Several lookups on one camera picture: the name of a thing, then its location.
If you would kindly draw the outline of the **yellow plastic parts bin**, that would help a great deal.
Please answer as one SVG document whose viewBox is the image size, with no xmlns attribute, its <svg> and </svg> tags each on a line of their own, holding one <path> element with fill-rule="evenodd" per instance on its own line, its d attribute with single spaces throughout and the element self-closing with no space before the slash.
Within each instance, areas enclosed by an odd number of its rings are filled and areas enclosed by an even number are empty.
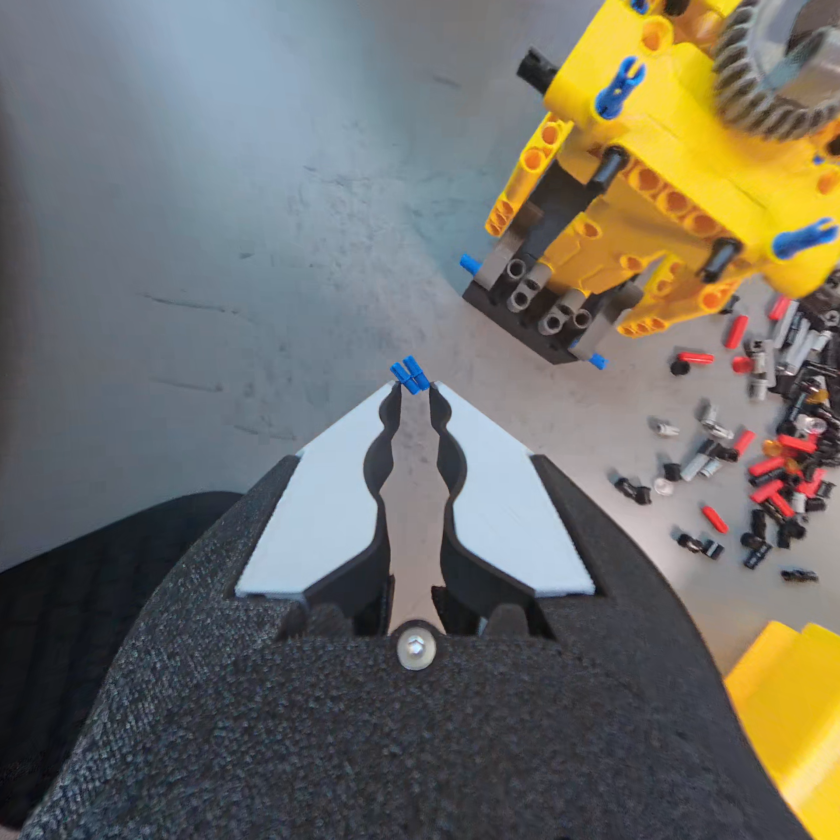
<svg viewBox="0 0 840 840">
<path fill-rule="evenodd" d="M 812 838 L 839 838 L 839 636 L 769 622 L 724 679 L 764 769 Z"/>
</svg>

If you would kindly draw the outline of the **yellow lego robot model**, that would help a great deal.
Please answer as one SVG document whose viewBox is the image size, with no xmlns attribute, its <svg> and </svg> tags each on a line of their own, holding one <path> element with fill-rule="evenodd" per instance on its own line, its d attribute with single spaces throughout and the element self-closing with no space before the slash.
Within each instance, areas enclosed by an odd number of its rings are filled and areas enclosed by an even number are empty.
<svg viewBox="0 0 840 840">
<path fill-rule="evenodd" d="M 464 299 L 549 364 L 838 270 L 838 2 L 604 2 L 486 219 Z"/>
</svg>

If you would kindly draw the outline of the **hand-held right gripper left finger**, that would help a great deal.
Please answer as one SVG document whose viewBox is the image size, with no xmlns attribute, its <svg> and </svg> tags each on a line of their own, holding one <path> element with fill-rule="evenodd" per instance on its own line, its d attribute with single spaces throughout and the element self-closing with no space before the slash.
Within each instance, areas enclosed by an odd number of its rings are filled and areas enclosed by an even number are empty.
<svg viewBox="0 0 840 840">
<path fill-rule="evenodd" d="M 290 474 L 234 584 L 238 599 L 334 606 L 356 634 L 386 634 L 394 582 L 382 488 L 402 393 L 383 385 L 284 459 Z"/>
</svg>

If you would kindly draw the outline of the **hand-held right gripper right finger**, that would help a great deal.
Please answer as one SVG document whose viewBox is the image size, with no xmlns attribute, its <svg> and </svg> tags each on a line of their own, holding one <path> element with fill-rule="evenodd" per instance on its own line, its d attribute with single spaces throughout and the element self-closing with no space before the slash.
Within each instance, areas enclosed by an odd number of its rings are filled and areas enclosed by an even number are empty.
<svg viewBox="0 0 840 840">
<path fill-rule="evenodd" d="M 448 492 L 434 603 L 449 634 L 481 634 L 498 608 L 551 634 L 539 603 L 593 596 L 586 567 L 529 447 L 438 381 L 428 393 Z"/>
</svg>

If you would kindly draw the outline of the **pile of small lego pins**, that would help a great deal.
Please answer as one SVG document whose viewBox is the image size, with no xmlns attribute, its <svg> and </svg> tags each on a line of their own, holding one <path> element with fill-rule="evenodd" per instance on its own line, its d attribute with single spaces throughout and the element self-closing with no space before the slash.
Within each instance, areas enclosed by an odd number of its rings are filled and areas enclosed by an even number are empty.
<svg viewBox="0 0 840 840">
<path fill-rule="evenodd" d="M 661 463 L 648 484 L 624 476 L 612 486 L 639 506 L 670 496 L 692 480 L 709 479 L 728 466 L 745 466 L 749 524 L 740 536 L 742 567 L 757 570 L 773 551 L 790 550 L 805 539 L 812 515 L 824 511 L 837 485 L 838 471 L 838 268 L 800 299 L 778 295 L 764 315 L 764 331 L 751 329 L 739 311 L 739 296 L 721 307 L 730 317 L 722 347 L 732 372 L 744 380 L 754 404 L 781 401 L 772 435 L 759 442 L 753 430 L 728 427 L 719 406 L 706 400 L 696 417 L 699 446 L 682 463 Z"/>
</svg>

